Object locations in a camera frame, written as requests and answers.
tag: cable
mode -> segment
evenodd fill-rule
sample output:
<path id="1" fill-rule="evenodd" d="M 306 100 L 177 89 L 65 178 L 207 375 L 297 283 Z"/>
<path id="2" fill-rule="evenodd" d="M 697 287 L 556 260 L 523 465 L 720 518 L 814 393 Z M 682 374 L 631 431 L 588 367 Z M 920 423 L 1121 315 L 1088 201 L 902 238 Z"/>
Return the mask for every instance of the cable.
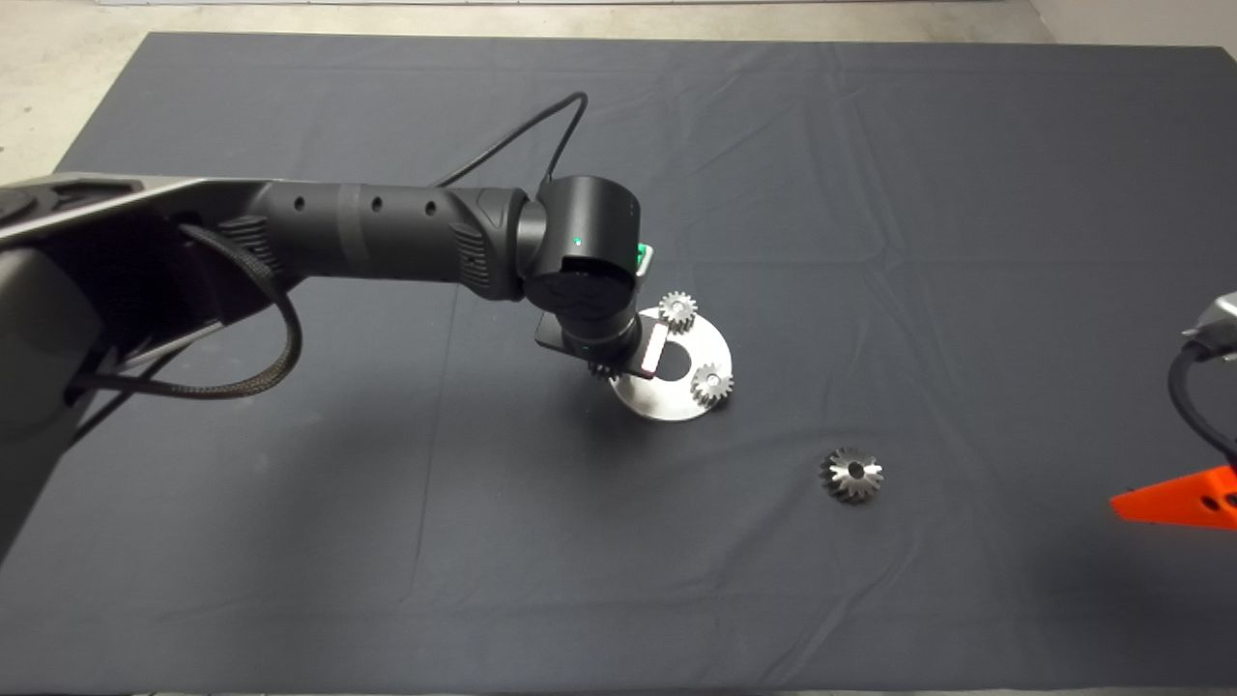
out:
<path id="1" fill-rule="evenodd" d="M 1202 342 L 1191 340 L 1181 346 L 1181 352 L 1173 360 L 1168 371 L 1168 397 L 1178 415 L 1202 440 L 1220 451 L 1228 465 L 1237 471 L 1237 443 L 1216 430 L 1190 401 L 1188 376 L 1195 363 L 1202 363 L 1215 357 L 1215 352 Z"/>
<path id="2" fill-rule="evenodd" d="M 549 166 L 546 167 L 544 179 L 549 180 L 554 176 L 554 167 L 558 166 L 558 159 L 563 156 L 563 150 L 567 148 L 567 142 L 571 140 L 571 135 L 575 132 L 575 126 L 579 125 L 580 119 L 584 116 L 584 110 L 589 108 L 589 95 L 583 91 L 573 91 L 565 99 L 560 99 L 549 106 L 546 106 L 534 116 L 512 129 L 507 132 L 507 135 L 500 137 L 494 142 L 494 145 L 482 150 L 481 153 L 473 157 L 469 163 L 434 182 L 434 188 L 442 188 L 455 183 L 473 169 L 487 162 L 491 157 L 502 151 L 503 147 L 511 145 L 517 137 L 527 132 L 531 127 L 565 109 L 571 104 L 571 101 L 579 101 L 579 106 L 575 109 L 575 115 L 571 116 L 571 122 L 567 124 L 567 130 L 563 131 L 563 137 L 559 138 L 558 147 L 554 148 L 554 156 L 550 157 Z"/>
<path id="3" fill-rule="evenodd" d="M 182 224 L 178 227 L 184 235 L 198 241 L 229 261 L 236 265 L 254 284 L 266 295 L 267 299 L 278 308 L 283 315 L 287 328 L 287 340 L 283 344 L 283 352 L 266 370 L 240 382 L 220 384 L 218 387 L 192 387 L 187 384 L 172 384 L 143 380 L 142 377 L 124 376 L 78 376 L 71 387 L 79 389 L 114 389 L 118 392 L 130 392 L 134 394 L 153 394 L 157 397 L 174 397 L 178 399 L 239 399 L 252 397 L 271 389 L 283 381 L 296 367 L 301 359 L 301 319 L 288 294 L 278 286 L 275 271 L 233 240 L 218 235 L 213 231 L 192 224 Z"/>
<path id="4" fill-rule="evenodd" d="M 146 370 L 137 376 L 137 380 L 148 382 L 161 370 L 167 367 L 168 363 L 171 363 L 173 360 L 176 360 L 177 356 L 179 356 L 183 352 L 184 347 L 178 347 L 178 350 L 172 351 L 171 354 L 160 356 L 157 361 L 146 366 Z M 104 404 L 98 412 L 95 412 L 89 419 L 87 419 L 80 427 L 78 427 L 78 429 L 73 433 L 73 440 L 69 441 L 69 446 L 72 448 L 73 445 L 77 445 L 78 443 L 82 441 L 83 438 L 90 435 L 90 431 L 99 428 L 99 424 L 108 420 L 108 418 L 111 417 L 111 414 L 116 413 L 116 409 L 124 407 L 125 403 L 129 402 L 129 399 L 132 396 L 134 396 L 132 391 L 126 391 L 113 397 L 110 402 Z"/>

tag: orange object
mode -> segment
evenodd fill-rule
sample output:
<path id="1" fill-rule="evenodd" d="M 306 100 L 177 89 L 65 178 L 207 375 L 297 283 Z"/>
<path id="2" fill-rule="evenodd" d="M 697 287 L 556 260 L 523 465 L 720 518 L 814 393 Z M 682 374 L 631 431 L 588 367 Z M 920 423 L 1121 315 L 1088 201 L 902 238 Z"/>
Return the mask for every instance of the orange object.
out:
<path id="1" fill-rule="evenodd" d="M 1237 530 L 1237 472 L 1228 465 L 1112 499 L 1121 519 Z"/>

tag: metal plate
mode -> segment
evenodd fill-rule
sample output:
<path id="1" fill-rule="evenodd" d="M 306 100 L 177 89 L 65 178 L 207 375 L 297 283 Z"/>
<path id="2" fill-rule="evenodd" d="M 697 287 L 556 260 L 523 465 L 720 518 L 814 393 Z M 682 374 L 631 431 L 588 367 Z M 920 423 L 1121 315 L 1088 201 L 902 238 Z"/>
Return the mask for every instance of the metal plate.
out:
<path id="1" fill-rule="evenodd" d="M 640 313 L 657 318 L 657 307 L 642 309 Z M 727 375 L 734 375 L 730 346 L 717 326 L 700 314 L 696 314 L 691 328 L 683 333 L 672 333 L 666 340 L 682 345 L 691 360 L 691 366 L 682 378 L 666 381 L 657 377 L 640 380 L 623 376 L 610 381 L 610 387 L 628 409 L 646 419 L 688 422 L 703 417 L 711 407 L 705 407 L 691 397 L 691 376 L 708 363 L 717 366 Z"/>

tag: dark gray tablecloth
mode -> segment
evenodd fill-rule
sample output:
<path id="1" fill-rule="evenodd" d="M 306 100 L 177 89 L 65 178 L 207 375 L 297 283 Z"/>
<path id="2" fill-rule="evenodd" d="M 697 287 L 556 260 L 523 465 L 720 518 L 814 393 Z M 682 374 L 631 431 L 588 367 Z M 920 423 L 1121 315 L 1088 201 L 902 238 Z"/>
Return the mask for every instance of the dark gray tablecloth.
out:
<path id="1" fill-rule="evenodd" d="M 280 389 L 66 456 L 0 691 L 1237 685 L 1237 535 L 1107 507 L 1220 464 L 1163 387 L 1237 286 L 1220 49 L 155 35 L 62 168 L 426 183 L 573 89 L 559 171 L 641 198 L 646 304 L 699 297 L 730 408 L 638 420 L 527 304 L 309 281 Z M 534 185 L 562 124 L 471 180 Z M 842 445 L 870 507 L 818 483 Z"/>

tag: gear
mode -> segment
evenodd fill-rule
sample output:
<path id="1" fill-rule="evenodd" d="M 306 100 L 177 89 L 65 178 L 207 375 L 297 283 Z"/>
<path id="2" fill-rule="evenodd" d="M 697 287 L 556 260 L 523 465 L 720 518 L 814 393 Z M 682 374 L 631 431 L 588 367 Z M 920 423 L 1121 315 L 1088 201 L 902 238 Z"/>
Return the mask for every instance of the gear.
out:
<path id="1" fill-rule="evenodd" d="M 691 376 L 691 396 L 703 407 L 714 407 L 735 389 L 735 378 L 722 375 L 717 366 L 709 363 Z"/>
<path id="2" fill-rule="evenodd" d="M 669 324 L 672 333 L 683 333 L 695 320 L 696 303 L 687 292 L 667 292 L 657 303 L 657 315 Z"/>
<path id="3" fill-rule="evenodd" d="M 840 448 L 820 465 L 820 478 L 839 501 L 866 503 L 881 490 L 884 481 L 881 471 L 872 455 L 854 448 Z"/>
<path id="4" fill-rule="evenodd" d="M 589 363 L 589 375 L 597 380 L 610 381 L 618 377 L 618 371 L 601 363 Z"/>

